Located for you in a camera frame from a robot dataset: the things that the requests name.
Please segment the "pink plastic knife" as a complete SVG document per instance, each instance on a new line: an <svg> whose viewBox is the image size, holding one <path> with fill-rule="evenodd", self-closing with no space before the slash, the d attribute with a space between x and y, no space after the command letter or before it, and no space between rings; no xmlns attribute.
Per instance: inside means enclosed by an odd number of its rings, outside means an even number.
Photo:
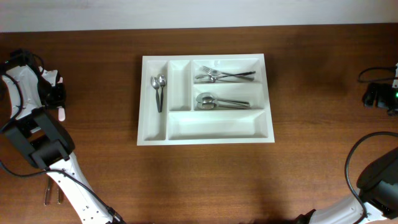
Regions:
<svg viewBox="0 0 398 224"><path fill-rule="evenodd" d="M65 108L62 106L58 107L58 120L63 122L66 120Z"/></svg>

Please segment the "dark chopstick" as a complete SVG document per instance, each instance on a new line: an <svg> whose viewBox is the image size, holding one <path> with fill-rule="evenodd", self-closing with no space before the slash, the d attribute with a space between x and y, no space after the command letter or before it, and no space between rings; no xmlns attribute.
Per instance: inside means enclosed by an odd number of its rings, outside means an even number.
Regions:
<svg viewBox="0 0 398 224"><path fill-rule="evenodd" d="M49 205L51 188L52 188L52 179L50 177L47 177L47 185L46 185L46 189L45 189L45 193L44 193L44 205L45 206Z"/></svg>
<svg viewBox="0 0 398 224"><path fill-rule="evenodd" d="M62 189L58 186L57 187L57 203L60 205L63 202L63 191Z"/></svg>

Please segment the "small grey spoon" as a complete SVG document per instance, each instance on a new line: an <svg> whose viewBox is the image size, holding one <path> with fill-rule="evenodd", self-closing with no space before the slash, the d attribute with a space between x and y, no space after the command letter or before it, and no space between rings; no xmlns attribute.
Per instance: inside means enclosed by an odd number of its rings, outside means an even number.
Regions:
<svg viewBox="0 0 398 224"><path fill-rule="evenodd" d="M160 113L161 112L160 96L159 96L160 83L159 83L159 81L158 81L158 79L156 77L151 77L150 78L150 84L156 91L155 98L156 98L156 103L157 103L157 111Z"/></svg>
<svg viewBox="0 0 398 224"><path fill-rule="evenodd" d="M160 111L163 109L163 104L164 104L164 88L167 84L167 79L165 75L161 75L158 79L161 87L161 92L160 92Z"/></svg>

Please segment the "large silver spoon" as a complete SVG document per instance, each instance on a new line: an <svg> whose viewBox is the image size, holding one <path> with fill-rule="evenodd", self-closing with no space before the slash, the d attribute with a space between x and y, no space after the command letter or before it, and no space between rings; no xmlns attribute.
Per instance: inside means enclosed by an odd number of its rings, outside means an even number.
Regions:
<svg viewBox="0 0 398 224"><path fill-rule="evenodd" d="M242 106L250 106L250 102L248 101L239 101L239 100L229 100L224 98L217 98L216 96L212 95L211 93L200 93L196 97L196 101L199 103L209 103L209 102L224 102L224 103L232 103L236 105Z"/></svg>
<svg viewBox="0 0 398 224"><path fill-rule="evenodd" d="M249 106L242 106L242 105L222 105L216 103L197 103L197 108L201 110L213 110L216 107L221 108L230 108L230 109L238 109L238 110L249 110Z"/></svg>

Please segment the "silver fork with long handle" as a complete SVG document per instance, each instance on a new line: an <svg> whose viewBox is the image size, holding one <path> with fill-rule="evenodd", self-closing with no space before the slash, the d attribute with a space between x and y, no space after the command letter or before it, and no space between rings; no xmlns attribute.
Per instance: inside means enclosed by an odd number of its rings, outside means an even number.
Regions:
<svg viewBox="0 0 398 224"><path fill-rule="evenodd" d="M216 70L214 68L202 66L200 68L205 74L204 75L197 75L195 78L200 79L200 78L215 78L216 80L222 79L222 78L239 78L243 80L249 80L253 81L253 77L249 77L250 75L254 75L256 72L251 71L251 72L243 72L243 73L226 73L222 72L220 70Z"/></svg>

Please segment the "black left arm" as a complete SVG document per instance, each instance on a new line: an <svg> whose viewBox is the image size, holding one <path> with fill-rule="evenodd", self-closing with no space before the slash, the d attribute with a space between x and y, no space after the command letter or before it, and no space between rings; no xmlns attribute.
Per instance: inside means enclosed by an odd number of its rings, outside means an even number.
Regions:
<svg viewBox="0 0 398 224"><path fill-rule="evenodd" d="M124 223L94 193L80 169L73 139L61 124L66 118L66 90L58 70L46 70L38 55L19 49L1 63L1 81L11 102L11 115L1 133L38 170L36 175L48 175L82 223Z"/></svg>

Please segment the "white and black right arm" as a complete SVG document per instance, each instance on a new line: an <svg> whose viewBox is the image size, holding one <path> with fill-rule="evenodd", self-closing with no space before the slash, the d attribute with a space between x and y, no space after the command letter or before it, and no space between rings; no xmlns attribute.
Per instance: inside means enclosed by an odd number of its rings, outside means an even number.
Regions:
<svg viewBox="0 0 398 224"><path fill-rule="evenodd" d="M397 133L378 131L359 139L345 162L345 181L351 194L328 208L311 210L293 222L302 224L371 223L397 218L397 149L371 162L362 171L353 188L349 179L349 163L359 145L376 136L397 137Z"/></svg>

